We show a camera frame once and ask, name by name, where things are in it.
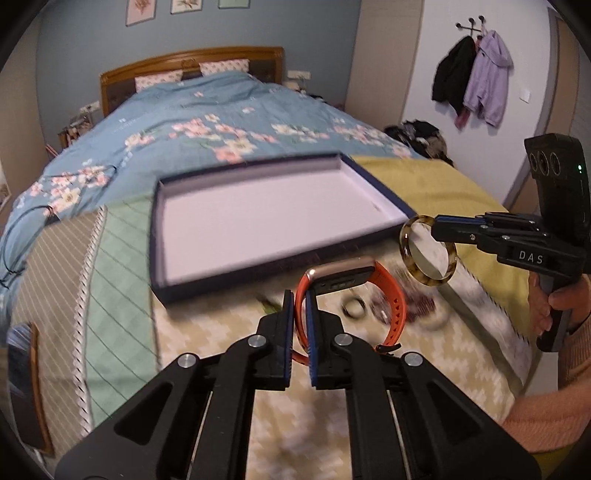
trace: navy blue box rim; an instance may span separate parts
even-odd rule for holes
[[[262,281],[266,278],[272,277],[288,270],[293,270],[298,267],[314,265],[327,260],[338,257],[343,254],[354,253],[360,248],[371,244],[378,243],[387,238],[397,238],[401,229],[401,225],[386,228],[384,230],[373,232],[357,238],[352,238],[346,242],[341,242],[338,245],[327,245],[325,247],[317,248],[313,251],[302,252],[292,255],[280,260],[273,260],[260,265],[253,265],[251,267],[241,268],[233,272],[226,272],[215,275],[213,277],[198,278],[195,280],[178,283],[178,284],[164,284],[157,280],[156,276],[156,244],[158,241],[158,225],[156,222],[156,213],[159,199],[161,198],[162,188],[170,183],[198,176],[208,175],[221,171],[236,170],[239,168],[248,168],[251,166],[264,166],[276,163],[283,163],[286,161],[308,161],[321,160],[323,158],[339,157],[346,165],[355,170],[365,181],[379,191],[384,197],[398,207],[407,217],[411,218],[416,215],[415,211],[403,202],[392,190],[387,188],[382,182],[375,178],[370,172],[365,170],[362,166],[355,163],[352,158],[340,152],[328,152],[318,154],[306,155],[285,155],[282,157],[263,158],[260,160],[248,160],[236,164],[224,164],[214,167],[203,168],[201,170],[192,170],[180,174],[163,177],[156,182],[154,189],[154,199],[152,201],[152,211],[150,214],[150,239],[148,252],[149,258],[149,272],[150,272],[150,286],[152,292],[156,295],[163,305],[169,305],[178,301],[192,299],[194,297],[214,293],[221,290],[228,290],[237,287],[241,284],[255,281]]]

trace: bedspread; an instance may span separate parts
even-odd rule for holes
[[[49,207],[58,218],[70,218],[149,192],[160,177],[181,171],[327,151],[422,158],[323,102],[246,73],[137,93],[52,161],[15,202],[0,245],[0,345],[19,283],[16,273],[24,268]]]

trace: black cable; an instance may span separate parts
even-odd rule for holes
[[[77,215],[77,210],[76,207],[78,207],[81,202],[82,202],[82,196],[83,193],[85,191],[86,188],[88,188],[89,185],[89,180],[90,179],[94,179],[98,174],[104,174],[106,171],[108,171],[110,168],[114,169],[115,171],[113,172],[113,175],[110,177],[109,181],[101,188],[100,193],[101,195],[104,193],[105,189],[111,185],[111,182],[113,182],[113,180],[115,179],[117,173],[118,173],[118,168],[115,165],[107,165],[105,166],[103,169],[98,170],[96,172],[94,172],[92,174],[92,176],[88,176],[84,170],[78,170],[78,172],[76,173],[62,173],[59,175],[51,175],[51,176],[44,176],[44,177],[40,177],[39,180],[43,181],[44,179],[55,179],[55,178],[65,178],[65,177],[78,177],[78,175],[84,174],[86,176],[86,180],[84,182],[84,185],[82,186],[82,188],[80,189],[80,193],[79,193],[79,198],[78,198],[78,202],[76,202],[76,204],[74,205],[74,207],[72,208],[71,211],[71,216],[74,217]],[[29,250],[29,248],[31,247],[31,245],[35,242],[35,240],[37,239],[37,237],[39,236],[39,234],[41,233],[41,231],[46,227],[46,224],[44,223],[44,225],[33,235],[33,237],[31,238],[31,241],[26,244],[26,246],[21,250],[21,252],[18,254],[17,256],[17,260],[9,267],[6,261],[6,256],[5,256],[5,252],[6,252],[6,247],[8,245],[8,238],[12,232],[12,230],[19,224],[19,222],[23,219],[24,216],[28,215],[29,213],[35,211],[35,210],[40,210],[40,209],[47,209],[50,211],[49,217],[56,217],[57,218],[57,213],[54,211],[53,207],[51,207],[50,205],[37,205],[34,207],[29,208],[28,210],[26,210],[25,212],[23,212],[21,214],[21,216],[19,216],[10,226],[10,228],[8,228],[8,230],[4,233],[4,243],[2,244],[2,246],[0,247],[0,258],[2,260],[2,263],[4,264],[4,268],[6,269],[7,273],[0,278],[0,286],[9,289],[10,286],[12,285],[12,283],[8,283],[10,280],[14,280],[16,279],[19,275],[21,275],[25,269],[26,269],[26,264],[24,264],[19,270],[14,270],[16,263],[18,262],[18,259],[21,258],[25,252],[27,252]]]

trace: wooden headboard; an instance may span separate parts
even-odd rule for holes
[[[137,61],[100,76],[103,114],[113,112],[135,93],[135,78],[144,75],[182,70],[183,78],[201,76],[199,63],[233,59],[250,60],[250,74],[262,82],[283,80],[282,47],[219,47],[170,53]]]

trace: black jacket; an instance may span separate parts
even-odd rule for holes
[[[432,100],[448,102],[459,115],[464,107],[464,94],[475,59],[474,40],[472,37],[464,37],[437,66]]]

